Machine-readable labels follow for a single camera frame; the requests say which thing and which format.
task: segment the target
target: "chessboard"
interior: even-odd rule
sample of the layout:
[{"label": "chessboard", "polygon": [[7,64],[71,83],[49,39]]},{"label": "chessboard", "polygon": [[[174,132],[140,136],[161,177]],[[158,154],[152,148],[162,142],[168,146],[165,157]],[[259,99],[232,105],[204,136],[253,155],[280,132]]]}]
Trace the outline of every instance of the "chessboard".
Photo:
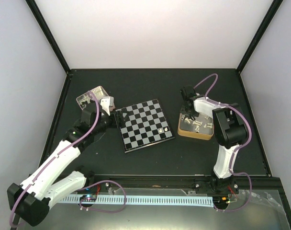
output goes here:
[{"label": "chessboard", "polygon": [[125,153],[175,137],[157,99],[119,110],[128,116],[120,128]]}]

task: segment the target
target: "white wall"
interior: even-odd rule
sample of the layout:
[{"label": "white wall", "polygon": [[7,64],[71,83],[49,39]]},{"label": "white wall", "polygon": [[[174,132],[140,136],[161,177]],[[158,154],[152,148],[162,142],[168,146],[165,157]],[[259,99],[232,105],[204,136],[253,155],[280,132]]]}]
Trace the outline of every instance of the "white wall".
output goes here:
[{"label": "white wall", "polygon": [[291,206],[291,0],[282,3],[242,75],[272,173]]},{"label": "white wall", "polygon": [[24,0],[0,0],[0,230],[6,190],[38,167],[65,72]]},{"label": "white wall", "polygon": [[236,68],[272,0],[36,0],[68,65]]}]

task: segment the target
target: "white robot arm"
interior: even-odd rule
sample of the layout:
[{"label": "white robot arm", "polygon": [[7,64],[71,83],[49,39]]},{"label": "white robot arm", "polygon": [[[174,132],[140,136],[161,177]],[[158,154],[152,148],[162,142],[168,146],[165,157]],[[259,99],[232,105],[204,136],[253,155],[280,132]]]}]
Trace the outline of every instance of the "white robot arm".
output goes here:
[{"label": "white robot arm", "polygon": [[[209,100],[206,100],[205,97],[201,97],[194,100],[193,105],[197,113],[206,114],[208,117],[211,118],[213,118],[213,110],[219,108],[226,108],[225,106],[215,104]],[[217,175],[219,179],[225,179],[232,175],[231,172],[233,171],[235,159],[238,153],[237,150],[236,151],[234,150],[238,147],[239,144],[235,144],[228,149],[225,146],[219,145],[217,162],[213,168],[214,173]],[[234,154],[234,160],[232,160],[232,164],[230,165],[232,154]]]},{"label": "white robot arm", "polygon": [[97,111],[95,103],[88,104],[82,111],[81,119],[65,134],[48,159],[20,185],[13,183],[7,189],[10,209],[14,209],[14,212],[31,226],[36,226],[59,200],[93,184],[94,172],[87,171],[84,167],[79,167],[66,178],[53,183],[62,171],[94,142],[96,134],[108,127],[116,128],[124,123],[121,111],[109,114],[102,106],[99,106]]}]

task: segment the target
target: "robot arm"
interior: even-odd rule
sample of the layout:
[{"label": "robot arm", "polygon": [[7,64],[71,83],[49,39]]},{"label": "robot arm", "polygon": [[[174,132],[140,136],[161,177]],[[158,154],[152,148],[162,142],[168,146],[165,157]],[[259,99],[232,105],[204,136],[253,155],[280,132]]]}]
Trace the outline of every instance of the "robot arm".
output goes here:
[{"label": "robot arm", "polygon": [[[97,113],[99,113],[98,123],[92,132],[83,140],[59,154],[60,151],[89,131],[94,124]],[[99,111],[97,111],[95,103],[88,104],[82,111],[81,119],[76,121],[65,134],[63,140],[49,158],[20,185],[13,183],[8,188],[7,196],[10,209],[13,209],[18,197],[24,193],[15,213],[31,226],[36,226],[44,220],[50,208],[59,200],[84,186],[93,184],[94,172],[86,171],[83,167],[79,167],[61,181],[53,183],[62,171],[93,143],[96,134],[105,131],[108,127],[122,126],[124,123],[120,111],[108,114],[102,106],[99,106]]]},{"label": "robot arm", "polygon": [[[244,135],[239,136],[235,142],[233,141],[230,143],[231,140],[229,139],[229,134],[232,130],[234,131],[234,127],[231,128],[229,122],[234,122],[234,118],[236,118],[237,122],[240,122],[238,121],[238,117],[233,114],[233,111],[230,111],[223,106],[223,104],[213,103],[213,101],[207,100],[205,97],[197,98],[194,100],[193,105],[197,113],[206,114],[213,119],[215,137],[219,143],[218,158],[213,168],[214,173],[219,179],[230,177],[238,153],[235,149],[238,148],[239,143],[246,138],[246,129],[243,125],[243,121],[240,123],[240,125],[243,125],[240,128],[243,129],[242,131],[244,132]],[[234,160],[232,160],[232,163],[230,164],[232,154],[234,154]]]},{"label": "robot arm", "polygon": [[[232,175],[231,172],[238,153],[236,149],[247,138],[247,128],[244,121],[225,104],[197,94],[192,86],[181,89],[181,94],[185,102],[183,104],[184,110],[191,117],[203,113],[213,119],[214,134],[219,143],[218,158],[213,172],[217,180],[229,178]],[[231,106],[241,112],[238,104]]]}]

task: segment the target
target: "black metal frame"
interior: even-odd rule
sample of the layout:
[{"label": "black metal frame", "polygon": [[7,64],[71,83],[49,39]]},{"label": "black metal frame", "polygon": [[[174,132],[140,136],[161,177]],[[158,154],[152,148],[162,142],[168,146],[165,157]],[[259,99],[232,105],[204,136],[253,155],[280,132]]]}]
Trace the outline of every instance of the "black metal frame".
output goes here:
[{"label": "black metal frame", "polygon": [[[62,174],[58,178],[59,180],[68,176]],[[191,190],[195,188],[196,182],[207,182],[210,176],[114,176],[114,175],[97,175],[95,181],[113,180],[121,184],[123,188],[161,188],[161,189],[183,189]],[[235,183],[238,185],[238,189],[249,189],[249,181],[246,177],[235,176]],[[254,190],[277,190],[280,199],[282,201],[283,208],[286,213],[287,221],[291,228],[291,209],[280,181],[278,177],[266,177],[266,176],[251,176],[251,181]],[[108,188],[102,186],[101,191],[107,191]]]},{"label": "black metal frame", "polygon": [[273,0],[271,6],[269,7],[264,19],[262,20],[259,28],[256,31],[256,34],[254,35],[249,47],[246,50],[246,53],[244,54],[243,58],[241,59],[239,66],[237,67],[237,71],[239,73],[242,72],[244,67],[246,66],[247,62],[249,61],[250,57],[252,56],[257,44],[261,40],[262,36],[264,35],[267,27],[269,26],[270,22],[272,21],[275,13],[278,11],[281,3],[283,0]]},{"label": "black metal frame", "polygon": [[[62,89],[61,92],[61,96],[59,98],[58,101],[58,105],[56,108],[56,112],[52,121],[52,125],[51,125],[51,129],[49,131],[48,137],[47,137],[47,141],[46,141],[46,145],[40,160],[40,165],[44,162],[46,156],[49,155],[49,153],[51,152],[51,148],[52,148],[52,143],[53,143],[53,139],[56,133],[56,129],[57,129],[57,125],[60,119],[60,115],[64,106],[64,102],[67,96],[67,92],[71,83],[71,79],[72,79],[72,74],[70,74],[71,69],[69,68],[64,56],[62,55],[47,23],[44,20],[43,15],[41,14],[35,0],[25,0],[28,4],[28,6],[30,7],[32,13],[34,14],[34,17],[36,18],[38,24],[40,25],[40,27],[42,28],[47,40],[49,41],[52,49],[54,50],[57,58],[59,59],[61,65],[63,66],[65,72],[67,73],[67,77],[64,83],[64,87]],[[242,83],[242,79],[240,76],[241,71],[243,70],[243,68],[245,67],[245,65],[247,64],[249,58],[251,57],[253,51],[255,50],[258,42],[260,41],[260,39],[262,38],[265,30],[267,29],[268,25],[270,24],[272,18],[274,17],[275,13],[277,12],[279,6],[281,5],[281,3],[283,2],[283,0],[273,0],[267,14],[265,15],[262,23],[260,24],[253,40],[251,41],[247,51],[245,52],[239,66],[237,67],[236,71],[238,72],[238,78],[241,82],[242,85],[242,89],[244,91],[244,96],[245,99],[247,101],[248,104],[248,108],[249,108],[249,112],[251,114],[252,117],[252,121],[253,121],[253,125],[255,127],[255,131],[256,131],[256,136],[259,140],[259,144],[261,147],[261,150],[263,152],[263,157],[265,159],[264,165],[267,168],[268,171],[268,175],[267,176],[253,176],[251,177],[252,179],[252,183],[253,183],[253,189],[266,189],[266,190],[278,190],[281,200],[282,200],[282,204],[284,206],[286,215],[287,215],[287,220],[289,222],[289,225],[291,227],[291,209],[288,203],[288,200],[286,198],[284,189],[282,187],[281,181],[279,178],[275,178],[275,177],[271,177],[271,170],[269,167],[269,163],[267,160],[267,157],[265,155],[263,146],[261,144],[261,140],[260,140],[260,136],[258,133],[258,130],[256,128],[256,123],[252,114],[252,110],[250,108],[250,104],[248,102],[248,98],[246,95],[246,91],[244,89],[243,83]],[[154,176],[96,176],[96,180],[104,180],[104,179],[111,179],[114,181],[119,182],[123,187],[148,187],[148,188],[153,188],[153,185],[156,185],[155,188],[157,188],[157,186],[160,186],[161,188],[164,187],[168,187],[168,188],[188,188],[191,189],[191,185],[195,183],[195,181],[207,181],[208,178],[206,176],[191,176],[191,177],[186,177],[186,176],[158,176],[158,177],[154,177]],[[236,177],[235,178],[236,183],[238,184],[239,188],[242,189],[248,189],[249,188],[249,183],[247,178],[244,177]],[[14,222],[17,223],[19,220],[19,217],[16,216],[14,219]]]},{"label": "black metal frame", "polygon": [[56,54],[60,64],[63,66],[64,71],[68,74],[70,72],[70,68],[63,56],[63,54],[61,53],[58,44],[56,42],[56,40],[54,39],[52,32],[50,31],[47,23],[45,22],[45,19],[43,17],[43,15],[41,14],[35,0],[25,0],[26,3],[28,4],[29,8],[31,9],[35,19],[37,20],[39,26],[41,27],[42,31],[44,32],[48,42],[50,43],[54,53]]}]

